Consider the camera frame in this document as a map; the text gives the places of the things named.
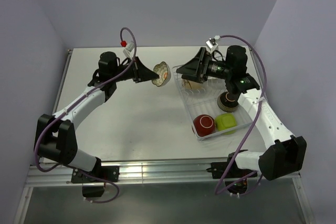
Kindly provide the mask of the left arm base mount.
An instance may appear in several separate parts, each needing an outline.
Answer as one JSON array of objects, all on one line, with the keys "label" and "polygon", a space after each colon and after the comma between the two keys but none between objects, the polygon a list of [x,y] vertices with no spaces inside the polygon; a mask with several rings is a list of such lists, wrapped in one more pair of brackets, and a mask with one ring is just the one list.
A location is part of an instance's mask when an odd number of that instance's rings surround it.
[{"label": "left arm base mount", "polygon": [[[74,169],[70,182],[72,184],[82,184],[84,200],[95,204],[104,204],[117,199],[119,196],[120,188],[116,184],[119,179],[119,171],[119,166],[102,166],[96,173]],[[106,192],[107,185],[116,189],[115,195],[110,199],[101,199]]]}]

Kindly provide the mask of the brown rimmed beige bowl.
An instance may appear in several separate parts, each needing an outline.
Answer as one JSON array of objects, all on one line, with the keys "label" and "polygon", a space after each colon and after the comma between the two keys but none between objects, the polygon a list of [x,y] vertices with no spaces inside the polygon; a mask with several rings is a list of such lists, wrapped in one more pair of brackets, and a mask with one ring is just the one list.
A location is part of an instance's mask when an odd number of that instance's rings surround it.
[{"label": "brown rimmed beige bowl", "polygon": [[235,97],[230,94],[228,91],[223,92],[217,98],[218,107],[228,113],[233,113],[238,109],[238,102]]}]

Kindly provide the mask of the red bowl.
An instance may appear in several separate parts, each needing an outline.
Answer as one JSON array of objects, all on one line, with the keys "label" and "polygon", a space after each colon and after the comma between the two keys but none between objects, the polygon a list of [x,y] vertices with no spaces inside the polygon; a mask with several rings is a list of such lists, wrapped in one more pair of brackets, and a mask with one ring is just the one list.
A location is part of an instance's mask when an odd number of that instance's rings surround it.
[{"label": "red bowl", "polygon": [[199,137],[213,134],[216,129],[215,120],[208,114],[201,114],[193,120],[193,132]]}]

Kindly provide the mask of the flower shaped patterned dish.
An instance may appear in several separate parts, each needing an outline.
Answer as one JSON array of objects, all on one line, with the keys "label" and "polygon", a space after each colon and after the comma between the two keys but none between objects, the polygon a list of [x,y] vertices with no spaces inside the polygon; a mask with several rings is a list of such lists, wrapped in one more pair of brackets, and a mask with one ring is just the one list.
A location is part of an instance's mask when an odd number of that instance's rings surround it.
[{"label": "flower shaped patterned dish", "polygon": [[165,61],[157,64],[153,68],[153,72],[155,72],[159,77],[157,79],[152,80],[152,83],[156,87],[165,86],[171,79],[171,70],[168,64]]}]

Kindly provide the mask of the beige bowl with flower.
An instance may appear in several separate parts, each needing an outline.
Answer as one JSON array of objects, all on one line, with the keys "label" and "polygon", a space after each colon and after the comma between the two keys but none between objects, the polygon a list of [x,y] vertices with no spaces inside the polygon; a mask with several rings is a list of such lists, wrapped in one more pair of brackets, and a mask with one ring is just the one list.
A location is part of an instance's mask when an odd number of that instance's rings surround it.
[{"label": "beige bowl with flower", "polygon": [[182,87],[188,90],[199,90],[203,87],[201,83],[182,79]]}]

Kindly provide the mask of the white square bowl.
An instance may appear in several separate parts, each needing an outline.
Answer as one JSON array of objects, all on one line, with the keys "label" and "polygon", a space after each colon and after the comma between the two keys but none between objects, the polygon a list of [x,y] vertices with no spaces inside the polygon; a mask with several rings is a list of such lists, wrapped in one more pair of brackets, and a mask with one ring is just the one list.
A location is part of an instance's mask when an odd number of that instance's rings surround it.
[{"label": "white square bowl", "polygon": [[230,113],[218,115],[215,118],[216,132],[225,131],[237,126],[235,117]]}]

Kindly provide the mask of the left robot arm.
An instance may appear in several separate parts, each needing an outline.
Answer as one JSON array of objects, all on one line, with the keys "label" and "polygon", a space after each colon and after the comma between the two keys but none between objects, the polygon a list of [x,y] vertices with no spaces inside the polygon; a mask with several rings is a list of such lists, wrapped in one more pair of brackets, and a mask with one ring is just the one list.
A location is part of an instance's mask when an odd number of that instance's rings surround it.
[{"label": "left robot arm", "polygon": [[138,57],[121,62],[114,52],[102,53],[98,69],[84,92],[62,110],[53,115],[44,114],[38,119],[35,162],[45,157],[57,164],[83,170],[89,181],[98,181],[102,176],[101,160],[79,149],[76,129],[91,112],[111,98],[117,82],[131,79],[139,83],[158,78],[159,75],[148,69]]}]

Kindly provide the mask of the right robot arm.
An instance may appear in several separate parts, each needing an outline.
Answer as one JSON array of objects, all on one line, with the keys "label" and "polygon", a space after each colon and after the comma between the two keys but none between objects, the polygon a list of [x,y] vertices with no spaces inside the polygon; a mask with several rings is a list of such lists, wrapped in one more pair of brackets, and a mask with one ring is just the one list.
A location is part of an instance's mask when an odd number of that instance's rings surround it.
[{"label": "right robot arm", "polygon": [[267,180],[301,170],[307,148],[302,136],[294,136],[276,116],[265,100],[261,87],[247,72],[246,49],[229,46],[224,59],[216,60],[205,47],[194,58],[177,68],[182,79],[204,83],[208,78],[222,79],[225,92],[217,99],[225,112],[238,108],[254,121],[266,147],[264,153],[242,151],[227,164],[228,173],[240,176],[246,169],[261,172]]}]

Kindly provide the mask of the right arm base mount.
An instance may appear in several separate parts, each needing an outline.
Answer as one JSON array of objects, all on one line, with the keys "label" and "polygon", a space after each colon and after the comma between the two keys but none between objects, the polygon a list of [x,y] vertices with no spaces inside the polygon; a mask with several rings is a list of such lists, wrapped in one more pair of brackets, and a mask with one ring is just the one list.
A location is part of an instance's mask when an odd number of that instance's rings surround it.
[{"label": "right arm base mount", "polygon": [[[220,179],[228,164],[229,164],[229,161],[212,162],[210,168],[207,168],[206,171],[212,174],[212,179]],[[230,168],[230,170],[228,171],[225,178],[239,179],[252,172],[253,171],[249,169],[239,169],[237,165],[234,163],[232,167]],[[235,183],[232,187],[228,189],[228,191],[233,194],[237,194],[237,193],[243,194],[247,191],[247,189],[248,189],[248,182],[247,182],[247,178],[245,178],[244,180]]]}]

